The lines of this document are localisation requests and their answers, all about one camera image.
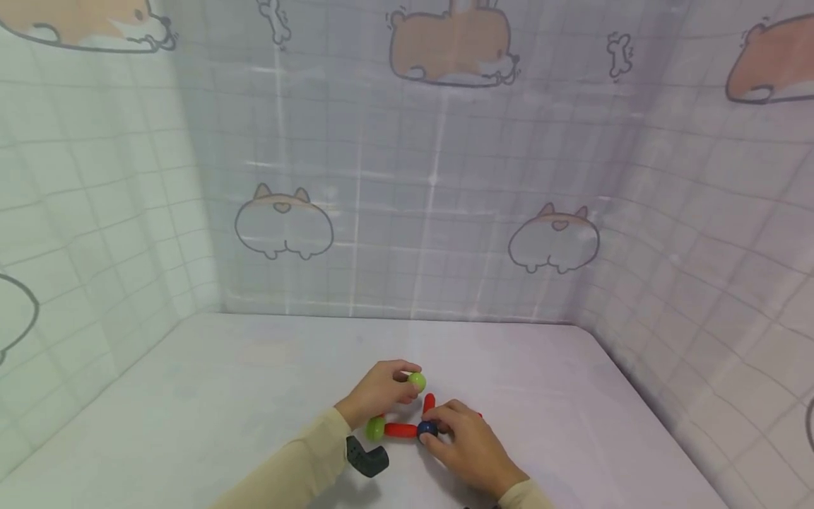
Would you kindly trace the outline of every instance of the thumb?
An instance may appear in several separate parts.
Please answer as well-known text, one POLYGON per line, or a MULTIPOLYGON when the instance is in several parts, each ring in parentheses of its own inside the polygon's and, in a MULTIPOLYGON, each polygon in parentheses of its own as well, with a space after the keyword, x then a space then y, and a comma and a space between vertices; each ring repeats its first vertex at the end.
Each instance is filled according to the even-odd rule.
POLYGON ((418 386, 411 384, 410 382, 399 382, 399 391, 398 391, 398 399, 403 399, 408 397, 410 399, 415 399, 418 397, 420 391, 418 391, 418 386))
POLYGON ((443 443, 431 433, 422 433, 418 439, 430 451, 430 454, 438 458, 447 467, 449 466, 449 461, 452 460, 453 455, 451 445, 443 443))

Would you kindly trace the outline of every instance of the green ball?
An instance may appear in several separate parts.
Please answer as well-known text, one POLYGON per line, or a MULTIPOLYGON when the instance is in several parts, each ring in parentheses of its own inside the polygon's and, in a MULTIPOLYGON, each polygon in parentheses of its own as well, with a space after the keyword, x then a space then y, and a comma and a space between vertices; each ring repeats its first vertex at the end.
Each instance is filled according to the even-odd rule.
POLYGON ((407 381, 413 385, 418 386, 418 392, 423 393, 424 388, 427 386, 427 379, 424 378, 424 375, 421 373, 413 373, 409 377, 407 377, 407 381))
POLYGON ((367 427, 365 428, 365 436, 368 440, 372 442, 378 442, 382 440, 384 437, 384 417, 373 417, 371 420, 367 421, 367 427))

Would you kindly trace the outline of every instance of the grid pattern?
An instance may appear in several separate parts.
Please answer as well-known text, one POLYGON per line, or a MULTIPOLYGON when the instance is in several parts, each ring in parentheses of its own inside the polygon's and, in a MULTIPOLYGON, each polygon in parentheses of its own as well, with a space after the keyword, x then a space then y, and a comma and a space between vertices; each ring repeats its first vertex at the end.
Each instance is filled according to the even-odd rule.
POLYGON ((221 298, 169 61, 5 30, 0 55, 0 271, 42 305, 0 365, 2 479, 221 298))
POLYGON ((50 267, 43 310, 87 308, 79 328, 98 331, 52 318, 0 366, 0 477, 179 318, 222 303, 577 323, 731 507, 811 509, 812 104, 736 105, 723 88, 744 29, 814 4, 500 0, 514 85, 398 79, 385 15, 445 3, 286 0, 285 51, 255 2, 225 0, 153 6, 181 34, 172 54, 0 40, 15 63, 0 68, 0 150, 19 169, 0 228, 27 226, 3 234, 0 270, 34 285, 50 267), (635 49, 618 84, 610 32, 635 49), (261 182, 326 211, 325 254, 269 261, 239 242, 261 182), (509 239, 549 201, 589 207, 599 256, 527 274, 509 239), (58 418, 37 428, 43 415, 58 418))
POLYGON ((731 507, 812 503, 814 116, 723 88, 744 29, 813 5, 501 0, 523 75, 461 91, 387 62, 385 15, 444 2, 285 2, 285 52, 249 4, 202 5, 189 52, 217 65, 182 79, 227 309, 578 323, 731 507), (613 31, 635 46, 616 85, 613 31), (306 188, 330 250, 268 261, 240 244, 234 217, 260 182, 306 188), (529 275, 506 255, 548 201, 601 227, 580 271, 529 275))

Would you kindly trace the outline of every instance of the fabric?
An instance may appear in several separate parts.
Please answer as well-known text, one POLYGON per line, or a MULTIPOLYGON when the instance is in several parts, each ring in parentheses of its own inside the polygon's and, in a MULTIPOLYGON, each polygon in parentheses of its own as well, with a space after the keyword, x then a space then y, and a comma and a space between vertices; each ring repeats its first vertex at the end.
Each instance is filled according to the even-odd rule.
POLYGON ((509 488, 498 504, 503 509, 554 509, 549 498, 533 480, 525 480, 509 488))
MULTIPOLYGON (((345 438, 351 428, 331 408, 248 477, 226 492, 211 509, 300 509, 333 485, 347 465, 345 438)), ((503 509, 553 509, 530 480, 501 498, 503 509)))

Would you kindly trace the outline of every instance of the printed backdrop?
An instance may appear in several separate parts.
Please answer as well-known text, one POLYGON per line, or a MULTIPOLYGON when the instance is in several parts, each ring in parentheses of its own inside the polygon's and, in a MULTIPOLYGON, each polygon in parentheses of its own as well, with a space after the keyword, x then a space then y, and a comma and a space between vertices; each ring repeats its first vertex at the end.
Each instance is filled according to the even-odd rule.
POLYGON ((731 507, 814 503, 814 3, 18 4, 0 474, 220 309, 576 323, 731 507))

